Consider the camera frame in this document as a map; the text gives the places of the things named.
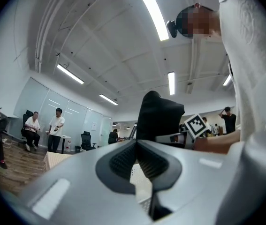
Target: glass wall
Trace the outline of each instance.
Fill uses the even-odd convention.
[[[47,147],[48,135],[46,135],[46,131],[49,130],[49,122],[55,116],[57,108],[63,110],[62,116],[65,118],[65,124],[62,134],[71,137],[72,151],[75,150],[75,146],[81,145],[81,134],[84,131],[90,132],[91,143],[96,143],[95,147],[107,145],[108,133],[112,126],[111,118],[104,117],[96,111],[70,101],[32,78],[25,85],[17,101],[14,115],[19,118],[10,119],[8,133],[17,138],[22,138],[23,114],[26,110],[37,111],[39,112],[38,121],[41,127],[41,131],[38,131],[40,135],[39,144]]]

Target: white ceiling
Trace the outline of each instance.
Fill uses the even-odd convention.
[[[197,1],[213,10],[219,8],[218,0],[156,1],[165,22],[175,20],[183,8]],[[68,70],[85,81],[82,95],[95,102],[113,107],[99,97],[101,93],[120,105],[149,90],[168,94],[167,73],[171,71],[176,73],[177,94],[224,89],[228,57],[221,39],[187,39],[179,34],[161,42],[142,0],[50,3],[52,20],[44,21],[48,30],[41,34],[44,46],[37,46],[42,50],[38,57],[42,65],[36,70],[61,79],[61,71],[55,70],[57,63],[69,65]],[[190,79],[195,80],[188,86]],[[80,84],[73,81],[73,86]]]

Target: wooden floor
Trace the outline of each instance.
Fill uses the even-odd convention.
[[[32,182],[43,173],[44,156],[47,149],[39,147],[37,151],[33,148],[31,152],[24,149],[24,145],[4,144],[5,161],[8,169],[0,167],[0,189],[9,191],[15,195],[23,189],[23,187]]]

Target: ceiling light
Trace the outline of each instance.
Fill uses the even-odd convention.
[[[229,74],[229,76],[227,77],[227,79],[225,80],[225,82],[223,83],[224,86],[227,86],[228,82],[231,80],[231,74]]]
[[[52,106],[52,107],[55,107],[55,106],[53,106],[53,105],[51,105],[51,104],[48,104],[48,105],[50,105],[50,106]],[[55,108],[57,108],[57,107],[55,107]]]
[[[62,72],[66,73],[68,76],[72,77],[74,80],[76,80],[77,82],[79,82],[80,84],[83,84],[84,81],[79,79],[77,76],[75,76],[73,73],[69,72],[66,68],[64,68],[63,66],[61,66],[60,64],[58,64],[57,68],[59,70],[61,70]]]
[[[72,110],[71,108],[69,108],[69,110]],[[74,112],[76,112],[76,113],[79,113],[79,112],[77,112],[76,110],[72,110],[72,111],[74,111]]]
[[[49,101],[51,101],[51,102],[53,102],[53,103],[56,103],[55,101],[52,101],[52,100],[50,100],[50,99],[49,99]],[[60,105],[59,103],[56,103],[56,104],[57,104],[57,105]]]
[[[169,39],[166,25],[156,0],[143,0],[156,26],[160,41]]]
[[[115,103],[115,102],[112,101],[111,99],[107,98],[105,95],[100,94],[100,96],[101,96],[103,99],[107,100],[108,102],[110,102],[110,103],[112,103],[112,104],[114,104],[114,105],[118,105],[117,103]]]
[[[174,95],[175,93],[175,72],[168,73],[169,82],[169,94]]]

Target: woman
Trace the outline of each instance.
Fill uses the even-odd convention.
[[[27,139],[25,148],[27,151],[30,151],[30,147],[34,147],[35,151],[37,150],[40,136],[37,134],[37,131],[40,130],[40,125],[38,122],[38,112],[34,112],[33,116],[28,118],[24,124],[25,130],[24,134]]]
[[[114,129],[113,132],[109,134],[108,144],[116,143],[118,138],[117,129]]]

